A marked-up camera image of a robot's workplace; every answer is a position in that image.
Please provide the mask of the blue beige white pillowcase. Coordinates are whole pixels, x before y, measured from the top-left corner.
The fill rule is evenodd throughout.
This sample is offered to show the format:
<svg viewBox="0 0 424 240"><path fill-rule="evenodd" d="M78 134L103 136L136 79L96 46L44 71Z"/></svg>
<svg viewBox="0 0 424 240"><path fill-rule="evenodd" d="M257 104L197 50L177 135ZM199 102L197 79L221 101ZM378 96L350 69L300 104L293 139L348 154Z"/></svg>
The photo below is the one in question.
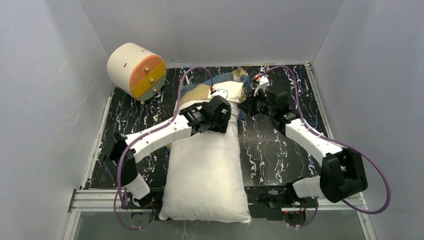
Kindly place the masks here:
<svg viewBox="0 0 424 240"><path fill-rule="evenodd" d="M250 78L242 68L217 75L212 80L209 79L202 83L185 85L181 89L182 97L179 100L178 110L181 111L194 104L209 102L213 97L210 90L211 85L213 85L212 89L215 94L223 91L223 98L231 105L231 117L225 128L226 132L208 130L177 140L170 144L171 155L240 154L238 119L241 111L237 108L237 104L246 99L245 91L250 87Z"/></svg>

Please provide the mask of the white pillow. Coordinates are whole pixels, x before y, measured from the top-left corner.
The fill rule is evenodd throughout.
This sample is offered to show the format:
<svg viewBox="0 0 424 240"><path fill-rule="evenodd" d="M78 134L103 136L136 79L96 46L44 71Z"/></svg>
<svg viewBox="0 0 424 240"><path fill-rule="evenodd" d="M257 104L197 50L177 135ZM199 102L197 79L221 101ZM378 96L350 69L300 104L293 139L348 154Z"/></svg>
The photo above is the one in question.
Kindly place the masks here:
<svg viewBox="0 0 424 240"><path fill-rule="evenodd" d="M159 219L250 223L240 152L205 162L170 154Z"/></svg>

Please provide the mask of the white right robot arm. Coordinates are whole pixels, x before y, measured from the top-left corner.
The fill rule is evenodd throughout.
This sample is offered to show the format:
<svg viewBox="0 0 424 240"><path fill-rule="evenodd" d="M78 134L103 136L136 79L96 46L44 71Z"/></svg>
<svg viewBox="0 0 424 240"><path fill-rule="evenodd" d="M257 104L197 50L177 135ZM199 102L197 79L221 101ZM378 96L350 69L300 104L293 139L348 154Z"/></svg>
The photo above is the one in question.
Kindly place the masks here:
<svg viewBox="0 0 424 240"><path fill-rule="evenodd" d="M303 177L286 184L281 194L286 204L305 198L325 198L337 203L368 188L361 154L325 139L303 122L300 114L290 107L285 90L272 87L251 90L237 107L249 117L268 116L278 132L300 145L319 163L319 176Z"/></svg>

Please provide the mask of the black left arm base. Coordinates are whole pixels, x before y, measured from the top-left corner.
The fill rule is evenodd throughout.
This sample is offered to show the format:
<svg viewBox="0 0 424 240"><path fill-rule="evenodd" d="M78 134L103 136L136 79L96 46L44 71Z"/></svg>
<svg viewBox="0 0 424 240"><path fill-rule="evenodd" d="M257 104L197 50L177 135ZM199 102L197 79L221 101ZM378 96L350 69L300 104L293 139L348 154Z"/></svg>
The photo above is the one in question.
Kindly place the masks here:
<svg viewBox="0 0 424 240"><path fill-rule="evenodd" d="M153 187L149 194L140 199L135 198L129 190L126 190L127 204L121 208L136 213L149 213L150 221L159 221L159 214L164 204L164 189L164 187Z"/></svg>

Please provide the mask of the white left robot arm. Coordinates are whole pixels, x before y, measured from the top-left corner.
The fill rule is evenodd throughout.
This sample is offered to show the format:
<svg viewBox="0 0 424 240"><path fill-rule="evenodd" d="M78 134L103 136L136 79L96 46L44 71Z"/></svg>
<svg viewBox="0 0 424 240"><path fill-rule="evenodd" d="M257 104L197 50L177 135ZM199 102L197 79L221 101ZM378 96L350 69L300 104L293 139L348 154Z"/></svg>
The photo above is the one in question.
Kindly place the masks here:
<svg viewBox="0 0 424 240"><path fill-rule="evenodd" d="M245 101L245 96L217 93L208 99L181 100L176 114L158 125L127 135L114 133L113 145L103 161L117 186L117 198L126 204L127 193L136 200L150 194L137 164L168 144L174 155L190 161L239 160L238 105Z"/></svg>

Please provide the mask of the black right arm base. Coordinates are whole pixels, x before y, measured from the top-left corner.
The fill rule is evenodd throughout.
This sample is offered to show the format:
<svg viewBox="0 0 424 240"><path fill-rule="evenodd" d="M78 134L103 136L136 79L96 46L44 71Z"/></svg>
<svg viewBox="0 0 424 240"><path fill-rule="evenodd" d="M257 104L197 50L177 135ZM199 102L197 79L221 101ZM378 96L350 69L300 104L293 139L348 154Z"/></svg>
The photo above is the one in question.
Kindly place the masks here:
<svg viewBox="0 0 424 240"><path fill-rule="evenodd" d="M309 225L316 217L316 198L299 198L284 185L246 186L248 209L252 218L284 223L293 228Z"/></svg>

